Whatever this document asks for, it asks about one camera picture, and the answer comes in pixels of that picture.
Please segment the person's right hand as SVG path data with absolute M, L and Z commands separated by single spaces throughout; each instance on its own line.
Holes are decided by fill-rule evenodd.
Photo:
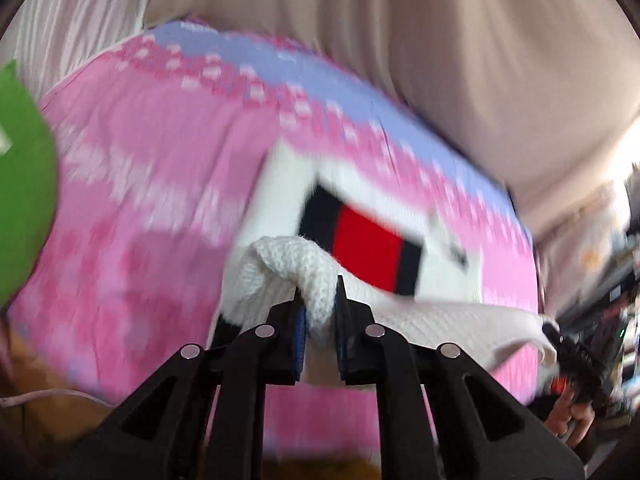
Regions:
M 585 439 L 594 421 L 591 403 L 579 402 L 578 398 L 577 387 L 566 387 L 544 421 L 544 426 L 555 436 L 564 438 L 564 442 L 570 448 L 574 448 Z

